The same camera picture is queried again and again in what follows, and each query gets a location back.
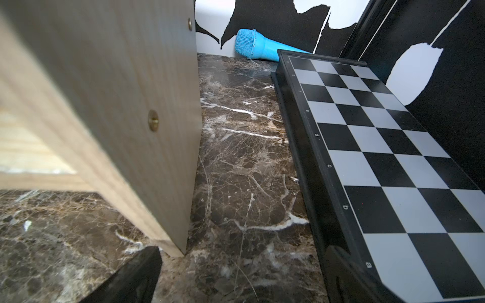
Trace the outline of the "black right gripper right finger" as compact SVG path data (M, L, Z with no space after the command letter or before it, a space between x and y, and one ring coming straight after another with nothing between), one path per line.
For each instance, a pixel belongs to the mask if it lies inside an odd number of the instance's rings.
M323 275L330 302L402 302L340 247L327 247Z

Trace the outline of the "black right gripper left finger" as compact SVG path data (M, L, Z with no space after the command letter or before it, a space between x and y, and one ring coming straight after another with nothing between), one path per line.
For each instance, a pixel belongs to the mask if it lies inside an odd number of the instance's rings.
M81 301L151 303L161 267L159 247L146 247Z

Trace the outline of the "light wooden bookshelf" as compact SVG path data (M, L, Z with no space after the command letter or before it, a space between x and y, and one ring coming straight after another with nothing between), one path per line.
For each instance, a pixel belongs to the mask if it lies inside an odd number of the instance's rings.
M186 252L202 131L193 1L2 1L1 187L93 191Z

